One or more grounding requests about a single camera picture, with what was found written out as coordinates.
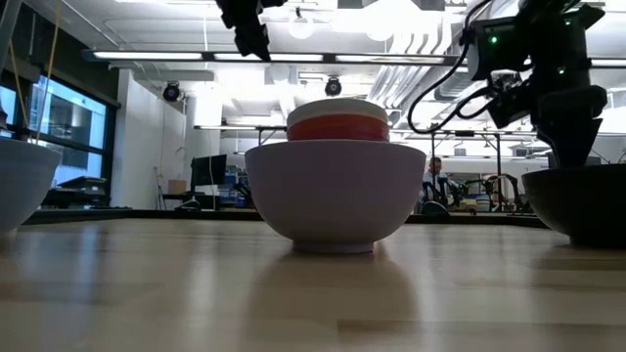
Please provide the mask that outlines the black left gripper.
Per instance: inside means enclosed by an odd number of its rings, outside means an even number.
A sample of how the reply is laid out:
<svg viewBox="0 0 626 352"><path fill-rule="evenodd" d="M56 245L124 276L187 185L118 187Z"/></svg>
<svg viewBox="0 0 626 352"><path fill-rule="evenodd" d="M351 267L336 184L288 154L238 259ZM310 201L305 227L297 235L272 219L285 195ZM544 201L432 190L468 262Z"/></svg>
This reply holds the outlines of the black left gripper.
<svg viewBox="0 0 626 352"><path fill-rule="evenodd" d="M226 27L234 27L235 44L243 57L254 55L263 62L270 62L267 26L251 23L266 8L282 7L289 0L215 0L221 10L221 20Z"/></svg>

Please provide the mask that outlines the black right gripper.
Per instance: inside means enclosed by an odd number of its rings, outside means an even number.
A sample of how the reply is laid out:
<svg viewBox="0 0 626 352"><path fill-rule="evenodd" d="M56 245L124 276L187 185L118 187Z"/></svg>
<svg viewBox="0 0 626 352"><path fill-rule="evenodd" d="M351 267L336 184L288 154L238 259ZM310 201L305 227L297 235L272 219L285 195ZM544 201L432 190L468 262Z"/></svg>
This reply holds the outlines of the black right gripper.
<svg viewBox="0 0 626 352"><path fill-rule="evenodd" d="M554 91L536 100L531 122L538 138L552 148L559 168L584 165L606 104L607 92L598 85Z"/></svg>

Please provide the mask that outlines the black bowl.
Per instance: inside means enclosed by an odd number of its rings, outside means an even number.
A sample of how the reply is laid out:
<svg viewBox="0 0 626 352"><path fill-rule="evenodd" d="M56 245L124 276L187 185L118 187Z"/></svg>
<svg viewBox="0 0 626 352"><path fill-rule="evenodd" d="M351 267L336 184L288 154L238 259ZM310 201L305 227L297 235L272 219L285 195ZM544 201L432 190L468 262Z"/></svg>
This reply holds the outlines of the black bowl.
<svg viewBox="0 0 626 352"><path fill-rule="evenodd" d="M626 249L626 163L544 169L522 184L536 216L573 245Z"/></svg>

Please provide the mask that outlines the white bowl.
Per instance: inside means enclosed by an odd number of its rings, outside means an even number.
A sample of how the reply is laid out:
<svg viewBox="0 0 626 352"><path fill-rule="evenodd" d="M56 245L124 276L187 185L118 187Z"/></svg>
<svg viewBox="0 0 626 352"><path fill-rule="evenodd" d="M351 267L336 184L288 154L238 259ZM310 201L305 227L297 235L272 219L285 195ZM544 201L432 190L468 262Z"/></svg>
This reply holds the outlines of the white bowl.
<svg viewBox="0 0 626 352"><path fill-rule="evenodd" d="M293 110L287 117L287 125L291 126L309 118L331 114L358 114L388 121L385 109L368 101L353 98L334 98L318 100L304 104Z"/></svg>

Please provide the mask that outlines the orange-red bowl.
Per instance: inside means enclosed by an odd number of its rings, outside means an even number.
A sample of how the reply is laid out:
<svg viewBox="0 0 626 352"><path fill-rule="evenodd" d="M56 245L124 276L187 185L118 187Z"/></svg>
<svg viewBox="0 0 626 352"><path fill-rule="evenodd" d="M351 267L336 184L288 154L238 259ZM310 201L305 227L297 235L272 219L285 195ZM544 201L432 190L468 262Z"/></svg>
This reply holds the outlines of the orange-red bowl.
<svg viewBox="0 0 626 352"><path fill-rule="evenodd" d="M359 114L331 114L297 122L287 130L289 141L301 140L367 140L387 141L387 124L374 117Z"/></svg>

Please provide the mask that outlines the lavender bowl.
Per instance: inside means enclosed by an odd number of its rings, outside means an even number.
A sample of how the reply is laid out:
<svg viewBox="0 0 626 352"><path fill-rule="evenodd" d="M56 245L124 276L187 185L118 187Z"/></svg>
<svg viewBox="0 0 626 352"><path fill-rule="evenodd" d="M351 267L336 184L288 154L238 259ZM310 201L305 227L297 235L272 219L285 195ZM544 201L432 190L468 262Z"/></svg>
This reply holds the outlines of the lavender bowl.
<svg viewBox="0 0 626 352"><path fill-rule="evenodd" d="M294 249L363 253L410 217L426 155L389 142L311 140L258 146L245 162L256 210Z"/></svg>

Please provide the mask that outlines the blue bowl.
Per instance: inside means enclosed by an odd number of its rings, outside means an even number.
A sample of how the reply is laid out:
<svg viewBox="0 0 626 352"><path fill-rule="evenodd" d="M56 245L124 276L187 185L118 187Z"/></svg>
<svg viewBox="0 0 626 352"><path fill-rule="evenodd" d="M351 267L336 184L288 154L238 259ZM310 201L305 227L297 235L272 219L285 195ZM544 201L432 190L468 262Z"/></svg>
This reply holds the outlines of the blue bowl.
<svg viewBox="0 0 626 352"><path fill-rule="evenodd" d="M0 235L23 224L51 188L61 155L49 148L0 137Z"/></svg>

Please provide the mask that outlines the round white ceiling lamp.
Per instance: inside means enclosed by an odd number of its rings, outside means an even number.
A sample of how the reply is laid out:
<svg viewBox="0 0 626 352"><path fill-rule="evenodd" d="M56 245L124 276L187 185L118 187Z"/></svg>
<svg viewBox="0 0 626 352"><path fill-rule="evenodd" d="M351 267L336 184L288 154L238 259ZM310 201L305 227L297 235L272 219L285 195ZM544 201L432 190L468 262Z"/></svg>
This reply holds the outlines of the round white ceiling lamp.
<svg viewBox="0 0 626 352"><path fill-rule="evenodd" d="M307 39L314 32L314 21L307 17L300 7L294 8L294 17L290 19L289 33L296 39Z"/></svg>

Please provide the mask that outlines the background robot workstation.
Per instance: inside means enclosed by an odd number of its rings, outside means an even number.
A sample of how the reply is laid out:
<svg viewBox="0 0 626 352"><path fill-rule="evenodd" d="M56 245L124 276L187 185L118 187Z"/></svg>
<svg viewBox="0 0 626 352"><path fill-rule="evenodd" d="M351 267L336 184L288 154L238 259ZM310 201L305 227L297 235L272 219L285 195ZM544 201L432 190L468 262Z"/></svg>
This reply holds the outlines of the background robot workstation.
<svg viewBox="0 0 626 352"><path fill-rule="evenodd" d="M461 195L470 196L470 187L477 185L482 190L482 197L477 201L486 200L488 212L508 212L513 214L531 214L529 201L520 193L518 180L507 173L494 174L481 179L465 181L461 184Z"/></svg>

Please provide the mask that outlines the black-framed background table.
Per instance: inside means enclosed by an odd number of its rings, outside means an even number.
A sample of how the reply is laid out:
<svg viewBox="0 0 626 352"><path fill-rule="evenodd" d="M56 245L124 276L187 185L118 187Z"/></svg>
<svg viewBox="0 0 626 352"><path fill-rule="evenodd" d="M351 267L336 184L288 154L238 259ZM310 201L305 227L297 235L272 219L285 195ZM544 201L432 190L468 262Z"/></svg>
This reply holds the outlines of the black-framed background table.
<svg viewBox="0 0 626 352"><path fill-rule="evenodd" d="M444 156L434 142L420 149L371 140L317 139L257 146L246 152L245 162L251 174L335 169L420 174L427 168L426 159L433 155Z"/></svg>

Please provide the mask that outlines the black computer monitor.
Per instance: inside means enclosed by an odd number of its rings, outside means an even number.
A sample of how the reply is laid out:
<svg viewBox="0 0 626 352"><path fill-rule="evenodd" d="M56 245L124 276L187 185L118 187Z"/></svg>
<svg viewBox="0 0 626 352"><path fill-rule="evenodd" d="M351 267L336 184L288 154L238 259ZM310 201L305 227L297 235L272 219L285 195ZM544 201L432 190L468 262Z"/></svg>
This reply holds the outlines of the black computer monitor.
<svg viewBox="0 0 626 352"><path fill-rule="evenodd" d="M225 183L226 162L227 156L225 154L193 158L191 188L223 185Z"/></svg>

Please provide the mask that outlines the person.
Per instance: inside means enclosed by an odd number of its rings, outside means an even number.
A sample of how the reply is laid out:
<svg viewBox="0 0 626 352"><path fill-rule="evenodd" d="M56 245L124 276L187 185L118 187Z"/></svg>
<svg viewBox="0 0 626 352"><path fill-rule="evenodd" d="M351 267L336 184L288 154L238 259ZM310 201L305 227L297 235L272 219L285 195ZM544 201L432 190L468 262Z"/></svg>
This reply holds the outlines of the person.
<svg viewBox="0 0 626 352"><path fill-rule="evenodd" d="M448 214L448 181L447 174L442 171L441 158L433 156L423 177L423 188L420 195L421 215Z"/></svg>

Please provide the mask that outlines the black background desk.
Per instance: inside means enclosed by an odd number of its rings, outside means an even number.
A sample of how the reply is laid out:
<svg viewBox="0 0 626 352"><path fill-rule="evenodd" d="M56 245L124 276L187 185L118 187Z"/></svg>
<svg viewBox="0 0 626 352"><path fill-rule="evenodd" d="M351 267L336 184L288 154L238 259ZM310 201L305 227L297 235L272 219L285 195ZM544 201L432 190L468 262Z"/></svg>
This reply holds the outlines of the black background desk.
<svg viewBox="0 0 626 352"><path fill-rule="evenodd" d="M50 189L43 199L42 207L69 209L72 206L104 206L109 200L106 193L108 180L80 176Z"/></svg>

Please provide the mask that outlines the silver ceiling ventilation duct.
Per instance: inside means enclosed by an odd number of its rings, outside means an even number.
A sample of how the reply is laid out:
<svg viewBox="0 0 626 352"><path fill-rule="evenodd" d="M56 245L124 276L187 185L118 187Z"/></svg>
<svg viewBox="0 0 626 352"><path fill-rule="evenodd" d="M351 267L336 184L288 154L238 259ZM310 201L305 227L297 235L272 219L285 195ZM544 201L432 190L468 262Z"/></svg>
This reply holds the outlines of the silver ceiling ventilation duct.
<svg viewBox="0 0 626 352"><path fill-rule="evenodd" d="M459 23L453 23L451 25L452 30L452 42L446 55L452 56L452 59L446 59L445 62L450 64L450 67L438 67L432 69L430 73L435 74L437 82L441 80L441 83L437 85L433 90L433 96L436 101L451 102L460 99L470 93L471 89L474 89L477 85L476 81L470 79L469 69L467 63L462 62L460 66L454 68L459 58L463 55L465 46L463 44L464 29L467 26L469 20L467 19L468 12L471 12L475 6L478 6L482 0L468 0L469 7L465 10L463 18Z"/></svg>

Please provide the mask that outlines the black aluminium table frame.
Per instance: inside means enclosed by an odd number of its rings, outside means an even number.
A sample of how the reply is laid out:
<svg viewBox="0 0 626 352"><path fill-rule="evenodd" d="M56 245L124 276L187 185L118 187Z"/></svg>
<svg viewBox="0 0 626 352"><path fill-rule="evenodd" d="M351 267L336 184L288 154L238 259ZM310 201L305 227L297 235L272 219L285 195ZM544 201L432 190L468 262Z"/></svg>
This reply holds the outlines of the black aluminium table frame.
<svg viewBox="0 0 626 352"><path fill-rule="evenodd" d="M167 219L167 220L206 220L206 221L262 221L257 212L245 211L172 211L140 209L53 209L37 210L25 225L60 224L70 222L88 222L120 219ZM443 224L443 225L493 225L518 226L547 229L539 218L534 216L516 216L505 213L482 213L479 215L456 214L448 216L410 215L406 224Z"/></svg>

